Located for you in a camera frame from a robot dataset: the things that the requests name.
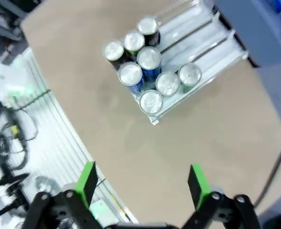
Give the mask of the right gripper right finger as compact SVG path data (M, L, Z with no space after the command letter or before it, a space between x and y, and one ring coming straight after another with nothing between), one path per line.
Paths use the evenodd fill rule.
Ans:
M221 222L226 229L258 229L260 223L254 206L247 195L233 199L213 191L199 164L190 166L188 186L195 212L182 226L184 229L207 229L213 221Z

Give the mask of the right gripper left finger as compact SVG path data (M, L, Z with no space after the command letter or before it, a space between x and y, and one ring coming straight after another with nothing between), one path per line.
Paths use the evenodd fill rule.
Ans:
M33 199L23 223L24 229L56 229L66 219L71 219L80 229L98 229L99 222L90 212L98 176L95 162L86 162L73 189L56 196L39 192Z

